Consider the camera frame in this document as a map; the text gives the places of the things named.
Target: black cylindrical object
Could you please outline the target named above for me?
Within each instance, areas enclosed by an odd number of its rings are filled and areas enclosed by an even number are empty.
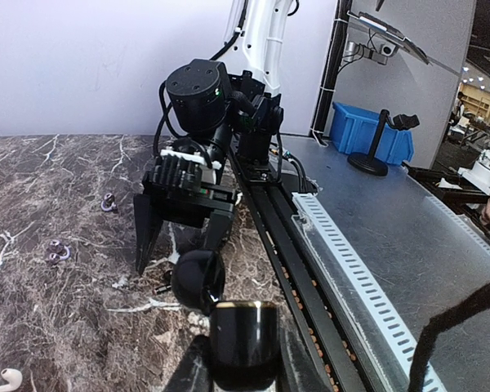
[[[374,159],[376,157],[377,147],[383,136],[383,131],[385,130],[386,119],[390,116],[390,112],[387,109],[383,109],[379,113],[379,123],[377,124],[376,133],[372,139],[372,144],[370,145],[370,150],[368,150],[368,157]]]
[[[327,61],[319,89],[318,103],[312,120],[312,131],[324,132],[332,97],[336,89],[338,69],[343,59],[343,51],[347,37],[349,11],[352,0],[340,0],[336,9],[336,17],[332,27],[332,36],[328,47]]]
[[[178,302],[206,316],[221,300],[224,286],[225,266],[218,252],[187,252],[172,270],[171,288]]]
[[[211,370],[224,390],[264,390],[281,366],[278,309],[270,302],[219,302],[211,313]]]
[[[171,98],[181,128],[193,135],[214,131],[225,118],[225,96],[221,63],[193,60],[167,78]]]
[[[214,132],[209,141],[207,152],[212,161],[224,163],[229,152],[232,140],[232,129],[227,122],[223,122]]]

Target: white cable tie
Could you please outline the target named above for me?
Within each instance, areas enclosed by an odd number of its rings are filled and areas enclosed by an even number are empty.
[[[316,131],[314,130],[313,128],[310,128],[312,130],[312,137],[314,138],[314,140],[316,140],[316,143],[318,143],[318,145],[320,147],[328,147],[328,143],[325,141],[325,140],[318,140],[318,137],[316,136],[316,134],[320,134],[320,135],[323,135],[323,131]]]
[[[326,87],[323,87],[323,86],[320,86],[319,88],[321,88],[324,91],[328,91],[328,92],[336,92],[336,90],[334,90],[332,88],[326,88]]]

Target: metal table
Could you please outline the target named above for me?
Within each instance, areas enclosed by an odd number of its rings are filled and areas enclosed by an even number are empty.
[[[346,155],[313,139],[285,136],[283,147],[317,181],[318,200],[416,339],[430,317],[490,281],[486,239],[402,167],[390,167],[380,178],[354,169]],[[334,261],[321,262],[334,272]],[[363,312],[355,302],[351,309]],[[364,332],[370,341],[371,332]],[[431,363],[446,390],[490,390],[490,311],[440,336]]]

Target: black stand base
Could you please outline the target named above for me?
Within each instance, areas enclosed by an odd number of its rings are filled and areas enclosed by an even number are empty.
[[[383,177],[389,172],[386,163],[377,158],[369,158],[366,154],[352,153],[349,155],[348,161],[355,168],[374,176]]]

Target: black cable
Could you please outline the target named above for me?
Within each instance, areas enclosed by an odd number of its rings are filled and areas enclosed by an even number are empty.
[[[296,158],[294,155],[291,154],[290,158],[292,158],[294,160],[294,162],[296,162],[296,164],[300,167],[300,170],[301,170],[301,176],[303,177],[303,192],[304,193],[309,193],[309,188],[307,187],[307,173],[305,173],[305,168],[303,167],[303,163],[301,163],[301,161]]]
[[[470,294],[458,305],[430,319],[428,325],[421,331],[414,351],[408,392],[423,391],[425,376],[428,372],[428,362],[434,352],[438,335],[489,309],[490,283]]]
[[[169,104],[167,107],[167,114],[169,114],[171,109],[172,109],[172,104]],[[162,135],[163,125],[165,125],[165,115],[162,115],[162,118],[160,119],[160,122],[158,123],[158,128],[156,128],[156,133],[154,134],[153,155],[155,158],[159,154],[158,147],[159,147],[159,142],[160,142],[160,136]]]
[[[343,70],[343,69],[344,69],[344,68],[345,68],[347,65],[351,65],[352,63],[355,63],[356,61],[360,61],[360,60],[363,58],[363,56],[364,56],[364,54],[365,54],[365,46],[364,46],[364,45],[360,45],[360,46],[363,48],[363,53],[361,54],[361,56],[360,56],[358,59],[355,59],[355,60],[349,61],[349,62],[347,62],[346,64],[342,65],[342,66],[341,66],[341,67],[338,69],[338,71],[337,71],[337,73],[338,73],[338,74],[339,74],[339,73],[340,73],[340,72],[341,72],[341,71],[342,71],[342,70]]]
[[[176,138],[181,138],[180,134],[176,132],[176,130],[172,127],[171,120],[169,119],[169,110],[167,109],[167,105],[165,105],[165,82],[160,85],[158,95],[160,99],[160,105],[162,106],[163,117],[165,118],[167,128],[169,128],[169,132]]]
[[[345,43],[347,39],[347,29],[349,22],[349,11],[352,7],[352,0],[338,0],[332,36],[327,50],[325,69],[321,79],[318,102],[314,111],[312,125],[310,126],[309,136],[314,135],[318,139],[318,134],[323,134],[330,113],[334,91],[336,89],[337,71],[341,66]]]
[[[238,26],[237,26],[237,29],[239,29],[240,31],[243,28],[243,25],[245,25],[245,18],[247,16],[247,7],[248,7],[248,0],[245,0],[243,3],[242,13],[239,17]],[[240,32],[234,32],[232,38],[213,57],[211,57],[211,60],[218,60],[220,57],[222,57],[236,43],[236,41],[239,38],[239,34],[240,34]],[[162,98],[161,98],[162,95],[163,95],[163,92],[160,95],[160,103],[162,101]],[[154,134],[154,141],[153,141],[153,155],[154,155],[154,157],[157,157],[159,154],[159,151],[158,151],[159,139],[160,139],[160,136],[162,135],[163,125],[165,125],[166,122],[169,122],[168,121],[168,114],[171,111],[171,109],[172,109],[172,103],[170,103],[165,109],[162,105],[163,115],[162,115],[162,118],[160,119],[160,122],[158,123],[158,127],[156,128],[156,133]],[[173,135],[175,135],[175,133],[177,135],[177,132],[174,131],[172,129],[172,127],[170,127],[169,130],[171,131],[171,133]]]
[[[376,34],[377,34],[377,31],[374,32],[374,34],[371,35],[371,30],[368,29],[368,42],[367,42],[367,46],[369,43],[372,44],[372,47],[374,48],[375,51],[377,51],[376,49],[376,45],[374,45],[374,42],[373,42],[373,38],[376,37]]]
[[[288,159],[288,162],[294,166],[294,168],[296,169],[296,172],[297,172],[297,181],[298,181],[298,192],[300,194],[305,194],[306,192],[303,190],[303,183],[304,183],[304,177],[303,177],[303,173],[301,173],[301,167],[300,165],[297,164],[297,162],[292,159],[292,158],[289,158]]]
[[[245,0],[243,2],[242,14],[239,17],[238,26],[236,27],[236,29],[238,29],[239,31],[234,31],[230,40],[213,57],[211,57],[211,60],[218,60],[236,43],[236,41],[238,41],[239,34],[241,34],[243,25],[245,25],[245,17],[247,16],[247,6],[248,6],[248,0]]]
[[[296,8],[294,8],[294,11],[289,12],[287,16],[293,16],[299,9],[300,9],[300,0],[296,0]]]
[[[174,147],[174,148],[192,147],[193,149],[196,149],[197,151],[202,153],[202,156],[205,159],[207,167],[209,169],[212,169],[212,160],[211,160],[211,157],[209,156],[209,153],[207,152],[207,148],[205,148],[205,146],[203,146],[203,145],[200,145],[196,140],[193,140],[188,136],[184,136],[184,137],[181,137],[179,139],[174,140],[172,142],[172,147]]]
[[[276,175],[276,182],[281,181],[281,170],[283,166],[283,142],[281,140],[281,134],[276,133],[276,141],[278,142],[278,174]]]
[[[347,57],[354,57],[354,56],[357,56],[359,54],[359,51],[361,50],[361,48],[363,47],[363,45],[358,45],[358,50],[356,50],[356,52],[354,54],[351,54],[351,55],[344,55],[343,57],[341,57],[342,59],[346,59]]]
[[[229,98],[238,104],[238,109],[248,114],[250,117],[252,117],[256,112],[256,108],[252,102],[241,91],[232,91]]]

